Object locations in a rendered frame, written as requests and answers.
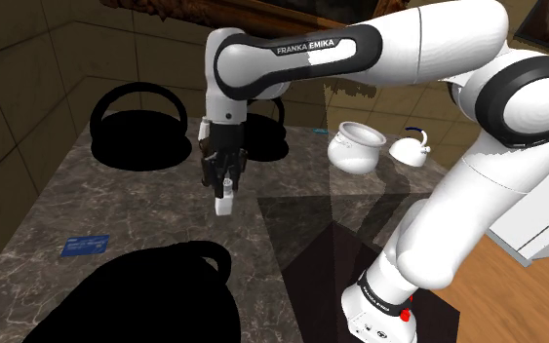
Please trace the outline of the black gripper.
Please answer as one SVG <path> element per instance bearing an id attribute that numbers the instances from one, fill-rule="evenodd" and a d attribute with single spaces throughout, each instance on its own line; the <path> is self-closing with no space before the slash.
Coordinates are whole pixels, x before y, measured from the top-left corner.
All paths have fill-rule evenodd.
<path id="1" fill-rule="evenodd" d="M 247 151 L 243 149 L 245 128 L 243 124 L 224 125 L 210 123 L 209 156 L 201 159 L 204 186 L 214 190 L 216 198 L 223 198 L 223 180 L 225 179 L 225 158 L 228 178 L 232 181 L 232 190 L 236 192 L 239 181 L 245 171 Z"/>

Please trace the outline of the small white bottle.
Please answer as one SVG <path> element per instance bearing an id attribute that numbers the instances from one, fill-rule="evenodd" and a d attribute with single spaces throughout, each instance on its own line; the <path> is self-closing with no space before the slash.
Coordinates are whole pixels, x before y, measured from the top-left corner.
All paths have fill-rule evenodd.
<path id="1" fill-rule="evenodd" d="M 223 196 L 215 199 L 215 211 L 217 216 L 230 215 L 233 210 L 233 181 L 230 178 L 225 178 L 222 182 Z"/>

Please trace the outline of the white ceramic pot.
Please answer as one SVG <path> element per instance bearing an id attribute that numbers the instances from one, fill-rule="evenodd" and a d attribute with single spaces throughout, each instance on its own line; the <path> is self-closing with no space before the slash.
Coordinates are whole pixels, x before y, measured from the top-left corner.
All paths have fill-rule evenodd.
<path id="1" fill-rule="evenodd" d="M 356 122 L 342 122 L 328 146 L 332 165 L 343 172 L 367 174 L 378 164 L 386 137 L 379 131 Z"/>

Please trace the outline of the dark robot stand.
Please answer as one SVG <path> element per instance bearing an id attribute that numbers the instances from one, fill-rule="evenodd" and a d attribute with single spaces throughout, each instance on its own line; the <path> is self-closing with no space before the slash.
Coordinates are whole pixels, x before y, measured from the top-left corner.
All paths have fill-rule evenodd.
<path id="1" fill-rule="evenodd" d="M 304 343 L 362 343 L 347 327 L 340 297 L 380 252 L 333 221 L 282 271 Z M 435 293 L 413 295 L 412 318 L 417 343 L 456 343 L 460 312 Z"/>

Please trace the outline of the blue card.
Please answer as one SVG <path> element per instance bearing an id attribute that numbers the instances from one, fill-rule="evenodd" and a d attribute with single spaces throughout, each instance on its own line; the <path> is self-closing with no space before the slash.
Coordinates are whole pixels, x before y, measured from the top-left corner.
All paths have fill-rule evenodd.
<path id="1" fill-rule="evenodd" d="M 61 257 L 104 253 L 109 241 L 108 235 L 72 237 L 66 240 Z"/>

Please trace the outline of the white cabinet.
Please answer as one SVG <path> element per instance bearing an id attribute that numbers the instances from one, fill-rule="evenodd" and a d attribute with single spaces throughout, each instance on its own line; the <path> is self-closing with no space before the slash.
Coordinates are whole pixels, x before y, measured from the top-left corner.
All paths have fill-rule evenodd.
<path id="1" fill-rule="evenodd" d="M 549 257 L 549 176 L 494 222 L 487 236 L 524 267 Z"/>

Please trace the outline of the brown wooden framed wall picture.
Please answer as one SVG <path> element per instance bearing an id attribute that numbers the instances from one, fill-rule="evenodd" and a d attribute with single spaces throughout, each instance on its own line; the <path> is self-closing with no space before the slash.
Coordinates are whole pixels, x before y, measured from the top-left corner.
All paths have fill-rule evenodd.
<path id="1" fill-rule="evenodd" d="M 340 28 L 341 22 L 285 9 L 261 0 L 99 0 L 109 8 L 146 13 L 211 28 L 238 27 L 272 38 Z"/>

